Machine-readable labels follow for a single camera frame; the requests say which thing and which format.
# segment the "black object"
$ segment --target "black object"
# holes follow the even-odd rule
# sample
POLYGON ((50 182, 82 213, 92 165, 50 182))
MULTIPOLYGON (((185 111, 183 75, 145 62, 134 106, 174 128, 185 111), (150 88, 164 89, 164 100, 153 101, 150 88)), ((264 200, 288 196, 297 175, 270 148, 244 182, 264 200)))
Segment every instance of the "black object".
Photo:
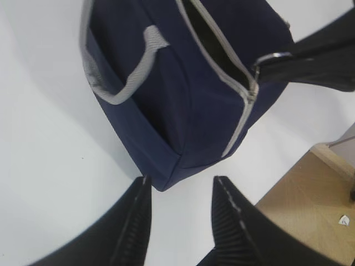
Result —
POLYGON ((227 177, 215 177, 215 249, 199 266, 339 266, 285 233, 259 212, 227 177))
POLYGON ((142 266, 151 226, 151 180, 138 177, 84 233, 32 266, 142 266))
POLYGON ((355 201, 355 184, 354 184, 353 188, 352 188, 351 191, 350 191, 350 199, 351 199, 352 201, 355 201))
POLYGON ((355 9, 317 33, 258 60, 260 82, 290 81, 355 90, 355 9))

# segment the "zipper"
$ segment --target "zipper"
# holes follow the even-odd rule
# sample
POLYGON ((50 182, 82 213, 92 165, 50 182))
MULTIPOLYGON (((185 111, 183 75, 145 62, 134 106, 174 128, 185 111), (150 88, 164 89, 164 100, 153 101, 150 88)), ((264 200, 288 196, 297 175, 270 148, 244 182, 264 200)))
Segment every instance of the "zipper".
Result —
POLYGON ((221 29, 199 0, 176 0, 176 4, 207 62, 219 78, 244 101, 243 113, 222 153, 223 158, 233 148, 251 114, 258 95, 257 81, 240 61, 221 29))

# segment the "handle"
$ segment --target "handle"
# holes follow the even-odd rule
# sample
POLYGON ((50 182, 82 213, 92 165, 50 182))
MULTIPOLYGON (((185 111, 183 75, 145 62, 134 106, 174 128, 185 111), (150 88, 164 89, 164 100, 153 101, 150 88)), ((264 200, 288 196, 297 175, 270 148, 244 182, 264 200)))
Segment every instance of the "handle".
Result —
POLYGON ((128 100, 148 77, 154 65, 156 52, 161 48, 169 46, 169 43, 154 25, 147 27, 143 32, 143 36, 145 40, 145 51, 142 59, 128 76, 126 85, 119 93, 111 94, 104 90, 102 86, 92 86, 93 92, 104 101, 118 105, 128 100))

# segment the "gray trim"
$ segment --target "gray trim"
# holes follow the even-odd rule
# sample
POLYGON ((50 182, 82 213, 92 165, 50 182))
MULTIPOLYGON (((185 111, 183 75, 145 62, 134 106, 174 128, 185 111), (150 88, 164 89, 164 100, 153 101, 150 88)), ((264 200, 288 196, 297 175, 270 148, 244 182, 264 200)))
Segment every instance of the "gray trim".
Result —
POLYGON ((93 92, 106 102, 118 105, 128 100, 148 77, 155 61, 156 52, 169 46, 154 25, 147 27, 144 32, 145 51, 137 67, 128 76, 126 85, 117 94, 105 90, 105 84, 94 59, 86 48, 86 36, 92 11, 93 0, 84 1, 82 23, 80 26, 80 50, 82 51, 84 70, 93 92))
POLYGON ((244 101, 243 113, 239 119, 239 122, 236 125, 236 129, 235 129, 233 135, 231 136, 230 141, 228 142, 224 152, 221 155, 221 157, 225 157, 230 152, 230 150, 233 148, 233 145, 237 141, 242 129, 245 126, 246 121, 248 120, 248 118, 250 116, 250 113, 252 111, 252 108, 254 106, 254 102, 255 102, 257 94, 258 94, 258 84, 257 84, 257 81, 247 71, 245 66, 241 63, 239 57, 236 55, 232 46, 230 45, 230 43, 228 42, 226 37, 223 35, 223 32, 218 27, 216 22, 213 20, 212 16, 209 15, 208 11, 203 6, 203 4, 199 0, 191 0, 191 2, 196 7, 196 9, 200 12, 201 16, 206 21, 206 23, 209 25, 209 27, 212 29, 212 31, 215 33, 217 39, 221 43, 221 45, 224 48, 228 57, 231 59, 231 61, 234 63, 234 65, 236 67, 238 67, 240 70, 242 70, 246 74, 246 76, 248 77, 249 83, 250 83, 250 91, 248 91, 238 81, 236 81, 233 78, 231 78, 230 76, 228 76, 216 64, 216 62, 210 57, 210 55, 208 54, 208 52, 206 51, 206 49, 204 48, 204 46, 200 42, 199 37, 197 36, 197 34, 194 30, 194 27, 191 25, 189 17, 186 14, 186 11, 185 11, 182 1, 176 0, 177 7, 179 8, 179 11, 180 11, 182 17, 185 20, 185 23, 192 34, 192 37, 194 38, 195 42, 199 46, 199 48, 200 48, 203 56, 207 60, 207 62, 210 64, 212 69, 219 76, 221 81, 224 82, 225 84, 227 84, 231 89, 236 91, 239 94, 239 96, 242 97, 242 99, 244 101))
POLYGON ((342 144, 342 143, 344 143, 344 142, 347 142, 347 141, 351 141, 351 140, 353 140, 353 139, 355 139, 355 136, 348 137, 348 138, 346 138, 346 139, 344 139, 344 140, 341 140, 341 141, 333 142, 332 144, 329 145, 329 148, 334 147, 334 146, 337 146, 337 145, 340 145, 340 144, 342 144))

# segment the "paper scrap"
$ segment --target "paper scrap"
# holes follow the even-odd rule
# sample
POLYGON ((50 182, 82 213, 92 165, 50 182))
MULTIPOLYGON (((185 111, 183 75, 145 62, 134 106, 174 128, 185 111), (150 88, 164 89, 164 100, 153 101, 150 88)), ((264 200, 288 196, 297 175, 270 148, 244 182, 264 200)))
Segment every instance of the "paper scrap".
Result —
POLYGON ((342 218, 339 220, 339 224, 343 226, 349 226, 350 225, 350 218, 347 217, 346 215, 343 215, 342 218))

